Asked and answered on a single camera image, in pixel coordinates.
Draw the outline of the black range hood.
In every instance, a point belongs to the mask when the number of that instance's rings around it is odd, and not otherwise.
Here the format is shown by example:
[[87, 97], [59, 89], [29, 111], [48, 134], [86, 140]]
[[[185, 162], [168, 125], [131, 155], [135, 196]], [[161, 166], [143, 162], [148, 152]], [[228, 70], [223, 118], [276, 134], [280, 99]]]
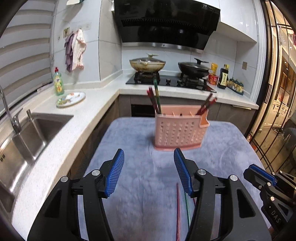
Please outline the black range hood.
[[114, 1], [122, 42], [203, 51], [217, 30], [220, 9], [198, 1]]

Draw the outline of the bright red chopstick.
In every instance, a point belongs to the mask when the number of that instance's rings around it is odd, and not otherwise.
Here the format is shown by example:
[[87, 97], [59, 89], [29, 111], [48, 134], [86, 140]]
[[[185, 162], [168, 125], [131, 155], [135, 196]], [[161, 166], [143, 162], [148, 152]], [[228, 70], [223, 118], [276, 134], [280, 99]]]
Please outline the bright red chopstick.
[[158, 107], [157, 99], [156, 99], [156, 97], [154, 96], [154, 92], [153, 92], [153, 90], [152, 90], [151, 87], [148, 88], [148, 90], [147, 90], [147, 95], [148, 95], [148, 97], [149, 97], [149, 99], [150, 99], [150, 101], [151, 101], [151, 103], [152, 103], [152, 105], [153, 105], [153, 107], [154, 107], [155, 112], [156, 112], [157, 114], [161, 114], [161, 110], [160, 110], [159, 107]]

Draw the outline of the glass sliding door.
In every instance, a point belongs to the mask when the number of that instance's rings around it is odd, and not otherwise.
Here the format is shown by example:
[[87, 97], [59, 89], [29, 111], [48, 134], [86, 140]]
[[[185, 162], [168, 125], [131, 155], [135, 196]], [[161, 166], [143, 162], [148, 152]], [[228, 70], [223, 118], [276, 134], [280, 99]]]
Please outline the glass sliding door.
[[269, 173], [295, 174], [295, 32], [272, 1], [263, 1], [266, 64], [259, 110], [247, 140]]

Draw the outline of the beige wok with lid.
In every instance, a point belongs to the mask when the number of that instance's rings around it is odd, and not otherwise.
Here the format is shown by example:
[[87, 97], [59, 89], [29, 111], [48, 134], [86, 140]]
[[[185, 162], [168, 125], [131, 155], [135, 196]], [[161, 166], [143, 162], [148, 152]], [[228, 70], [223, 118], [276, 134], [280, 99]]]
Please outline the beige wok with lid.
[[129, 63], [137, 72], [158, 72], [164, 68], [166, 61], [156, 59], [154, 56], [158, 54], [147, 54], [147, 57], [132, 59]]

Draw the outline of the built-in black oven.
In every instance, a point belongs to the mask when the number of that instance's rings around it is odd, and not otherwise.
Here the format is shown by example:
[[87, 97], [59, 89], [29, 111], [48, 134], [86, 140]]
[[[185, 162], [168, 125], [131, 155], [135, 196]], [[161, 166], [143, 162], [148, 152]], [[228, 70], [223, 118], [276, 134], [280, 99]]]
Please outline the built-in black oven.
[[132, 104], [131, 115], [132, 117], [154, 118], [155, 109], [152, 105]]

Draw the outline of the stainless steel sink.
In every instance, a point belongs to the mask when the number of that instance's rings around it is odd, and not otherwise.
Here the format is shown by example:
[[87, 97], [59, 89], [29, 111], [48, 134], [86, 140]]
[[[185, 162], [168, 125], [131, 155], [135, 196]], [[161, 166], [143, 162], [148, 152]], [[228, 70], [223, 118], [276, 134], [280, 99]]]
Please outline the stainless steel sink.
[[1, 143], [1, 208], [11, 216], [25, 177], [48, 144], [72, 115], [33, 113], [21, 122], [19, 134], [12, 133]]

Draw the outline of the green chopstick on cloth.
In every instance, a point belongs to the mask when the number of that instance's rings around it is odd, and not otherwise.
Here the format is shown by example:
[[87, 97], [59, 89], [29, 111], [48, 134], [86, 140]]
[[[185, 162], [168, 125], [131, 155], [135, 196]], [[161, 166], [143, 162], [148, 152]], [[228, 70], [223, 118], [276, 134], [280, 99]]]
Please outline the green chopstick on cloth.
[[190, 211], [189, 211], [189, 202], [188, 202], [187, 194], [185, 191], [184, 191], [184, 198], [185, 198], [185, 206], [186, 206], [187, 224], [188, 224], [188, 230], [189, 230], [191, 225], [191, 219], [190, 219]]

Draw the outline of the grey-blue fleece table cloth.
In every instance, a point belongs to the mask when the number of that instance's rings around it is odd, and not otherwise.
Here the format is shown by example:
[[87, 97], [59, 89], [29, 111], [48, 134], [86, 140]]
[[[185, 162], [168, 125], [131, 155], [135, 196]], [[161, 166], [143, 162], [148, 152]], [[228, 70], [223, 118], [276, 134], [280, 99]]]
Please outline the grey-blue fleece table cloth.
[[[184, 189], [172, 151], [154, 148], [153, 118], [118, 118], [104, 134], [87, 172], [110, 160], [118, 149], [125, 152], [125, 163], [116, 189], [104, 200], [107, 220], [115, 240], [175, 240], [177, 192], [180, 190], [181, 240], [188, 224]], [[258, 207], [259, 191], [244, 179], [251, 164], [261, 162], [241, 131], [232, 123], [211, 121], [200, 148], [184, 151], [187, 159], [212, 175], [227, 178], [236, 175]], [[194, 203], [188, 197], [190, 218]]]

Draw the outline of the spice jar rack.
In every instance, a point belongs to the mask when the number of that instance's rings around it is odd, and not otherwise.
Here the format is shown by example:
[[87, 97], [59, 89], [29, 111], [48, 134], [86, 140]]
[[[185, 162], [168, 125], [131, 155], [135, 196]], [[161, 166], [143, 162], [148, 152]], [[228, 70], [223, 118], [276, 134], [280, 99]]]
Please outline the spice jar rack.
[[244, 85], [242, 82], [239, 82], [237, 79], [229, 79], [227, 87], [239, 95], [244, 95]]

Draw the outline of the black wok with lid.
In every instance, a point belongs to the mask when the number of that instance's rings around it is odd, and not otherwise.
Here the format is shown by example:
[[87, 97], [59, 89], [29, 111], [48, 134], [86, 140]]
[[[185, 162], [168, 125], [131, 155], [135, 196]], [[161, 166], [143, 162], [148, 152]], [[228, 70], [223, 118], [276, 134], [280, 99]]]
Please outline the black wok with lid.
[[187, 76], [189, 78], [204, 78], [209, 75], [210, 68], [202, 65], [202, 63], [208, 63], [195, 58], [194, 62], [179, 62], [178, 67], [181, 71], [181, 77]]

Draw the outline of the dark red chopstick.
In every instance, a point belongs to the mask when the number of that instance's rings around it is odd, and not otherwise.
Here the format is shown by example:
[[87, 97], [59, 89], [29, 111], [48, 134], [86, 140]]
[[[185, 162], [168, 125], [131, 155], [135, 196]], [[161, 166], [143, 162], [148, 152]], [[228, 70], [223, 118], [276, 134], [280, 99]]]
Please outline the dark red chopstick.
[[216, 103], [217, 97], [213, 97], [213, 94], [210, 93], [210, 95], [207, 97], [206, 101], [201, 105], [200, 109], [197, 111], [196, 115], [203, 115], [213, 104]]

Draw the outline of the green dish soap bottle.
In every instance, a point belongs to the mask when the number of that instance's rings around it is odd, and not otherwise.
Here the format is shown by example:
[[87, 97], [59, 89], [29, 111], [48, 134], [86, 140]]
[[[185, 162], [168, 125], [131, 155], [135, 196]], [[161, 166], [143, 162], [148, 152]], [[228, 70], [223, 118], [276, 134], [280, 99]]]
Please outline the green dish soap bottle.
[[62, 75], [59, 72], [59, 69], [57, 67], [55, 67], [55, 73], [53, 75], [53, 83], [54, 83], [54, 88], [55, 88], [56, 94], [57, 95], [64, 94]]

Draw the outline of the dark soy sauce bottle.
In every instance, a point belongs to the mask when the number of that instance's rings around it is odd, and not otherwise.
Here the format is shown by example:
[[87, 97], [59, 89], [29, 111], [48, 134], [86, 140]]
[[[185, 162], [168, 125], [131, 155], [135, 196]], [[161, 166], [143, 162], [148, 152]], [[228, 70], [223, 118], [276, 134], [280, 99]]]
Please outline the dark soy sauce bottle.
[[225, 89], [227, 87], [228, 74], [229, 74], [229, 65], [224, 64], [224, 66], [220, 69], [220, 75], [217, 83], [218, 88]]

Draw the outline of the window roller blind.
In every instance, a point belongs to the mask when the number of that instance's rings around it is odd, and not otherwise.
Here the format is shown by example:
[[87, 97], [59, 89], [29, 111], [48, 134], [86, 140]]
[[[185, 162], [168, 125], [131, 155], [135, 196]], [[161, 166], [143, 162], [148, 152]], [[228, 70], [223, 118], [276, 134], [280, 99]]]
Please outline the window roller blind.
[[1, 36], [1, 87], [9, 107], [52, 81], [51, 35], [56, 1], [27, 1]]

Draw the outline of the pink hanging towel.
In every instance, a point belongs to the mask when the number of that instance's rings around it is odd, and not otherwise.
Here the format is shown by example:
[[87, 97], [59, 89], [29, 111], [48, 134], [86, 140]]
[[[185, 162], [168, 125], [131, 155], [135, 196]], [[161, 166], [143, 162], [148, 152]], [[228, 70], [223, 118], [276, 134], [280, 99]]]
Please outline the pink hanging towel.
[[71, 71], [76, 68], [83, 69], [83, 53], [86, 50], [86, 41], [84, 39], [84, 34], [81, 29], [78, 29], [74, 34], [72, 40], [72, 67]]

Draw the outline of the pink perforated utensil holder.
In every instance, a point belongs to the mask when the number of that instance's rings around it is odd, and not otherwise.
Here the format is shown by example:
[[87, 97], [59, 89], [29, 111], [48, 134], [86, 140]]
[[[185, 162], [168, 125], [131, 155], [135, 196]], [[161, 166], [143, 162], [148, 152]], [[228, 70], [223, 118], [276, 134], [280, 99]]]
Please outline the pink perforated utensil holder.
[[197, 115], [200, 105], [162, 105], [161, 114], [155, 116], [154, 147], [173, 151], [191, 150], [202, 145], [210, 123], [208, 111]]

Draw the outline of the chrome sink faucet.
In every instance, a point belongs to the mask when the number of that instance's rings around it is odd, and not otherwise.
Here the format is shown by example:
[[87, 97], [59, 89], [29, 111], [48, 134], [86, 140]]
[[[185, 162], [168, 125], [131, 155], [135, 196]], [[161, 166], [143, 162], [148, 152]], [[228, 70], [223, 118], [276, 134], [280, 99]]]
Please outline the chrome sink faucet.
[[9, 109], [9, 106], [8, 106], [8, 103], [7, 103], [7, 100], [6, 100], [6, 96], [5, 96], [4, 91], [3, 91], [1, 86], [0, 86], [0, 90], [1, 90], [1, 99], [3, 100], [3, 104], [4, 104], [4, 108], [6, 110], [6, 114], [7, 114], [8, 118], [10, 119], [11, 126], [12, 126], [15, 134], [18, 135], [22, 130], [21, 124], [20, 124], [20, 121], [19, 121], [19, 113], [22, 111], [22, 108], [16, 113], [16, 115], [12, 116], [11, 112], [10, 112], [10, 109]]

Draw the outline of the purple hanging cloth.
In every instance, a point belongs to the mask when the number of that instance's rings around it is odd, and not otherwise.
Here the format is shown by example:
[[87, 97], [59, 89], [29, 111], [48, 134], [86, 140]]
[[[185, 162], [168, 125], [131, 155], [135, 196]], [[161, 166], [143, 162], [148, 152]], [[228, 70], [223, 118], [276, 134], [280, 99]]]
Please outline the purple hanging cloth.
[[65, 56], [66, 56], [66, 60], [65, 60], [65, 64], [66, 64], [66, 70], [68, 72], [72, 71], [72, 64], [73, 64], [73, 48], [72, 48], [72, 42], [74, 39], [74, 33], [72, 32], [65, 40]]

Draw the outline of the red chopstick on cloth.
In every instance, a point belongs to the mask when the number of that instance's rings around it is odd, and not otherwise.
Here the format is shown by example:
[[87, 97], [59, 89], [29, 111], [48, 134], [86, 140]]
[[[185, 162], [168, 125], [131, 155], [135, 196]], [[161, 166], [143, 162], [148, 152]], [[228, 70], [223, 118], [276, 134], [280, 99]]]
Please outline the red chopstick on cloth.
[[181, 214], [180, 214], [180, 190], [179, 184], [176, 184], [177, 192], [177, 221], [176, 221], [176, 241], [180, 241], [180, 225], [181, 225]]

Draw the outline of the black gas hob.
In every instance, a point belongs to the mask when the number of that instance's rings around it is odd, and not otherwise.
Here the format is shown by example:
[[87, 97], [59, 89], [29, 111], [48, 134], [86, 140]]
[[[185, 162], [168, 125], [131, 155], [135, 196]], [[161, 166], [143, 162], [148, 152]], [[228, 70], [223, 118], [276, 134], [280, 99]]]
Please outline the black gas hob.
[[208, 91], [216, 93], [216, 90], [207, 84], [207, 80], [203, 78], [189, 77], [181, 73], [179, 76], [160, 75], [158, 72], [136, 72], [126, 84], [133, 85], [153, 85], [154, 80], [158, 86], [170, 86], [189, 88], [194, 90]]

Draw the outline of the patterned round plate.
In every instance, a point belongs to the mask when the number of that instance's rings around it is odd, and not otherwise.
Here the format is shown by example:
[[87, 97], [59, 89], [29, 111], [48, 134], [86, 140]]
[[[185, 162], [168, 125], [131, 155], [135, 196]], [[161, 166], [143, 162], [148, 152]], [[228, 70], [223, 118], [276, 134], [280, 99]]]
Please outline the patterned round plate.
[[86, 97], [86, 94], [81, 91], [71, 92], [65, 96], [60, 97], [56, 101], [57, 108], [66, 108], [78, 104], [83, 101]]

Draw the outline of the green chopstick gold band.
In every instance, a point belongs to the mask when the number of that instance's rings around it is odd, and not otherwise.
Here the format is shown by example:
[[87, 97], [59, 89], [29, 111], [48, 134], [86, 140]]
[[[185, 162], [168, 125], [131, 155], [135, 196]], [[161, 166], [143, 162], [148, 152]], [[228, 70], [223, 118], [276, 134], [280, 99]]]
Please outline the green chopstick gold band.
[[159, 90], [158, 90], [157, 79], [154, 79], [154, 89], [155, 89], [156, 101], [157, 101], [157, 105], [158, 105], [158, 113], [161, 114], [162, 110], [161, 110], [161, 104], [160, 104], [160, 99], [159, 99]]

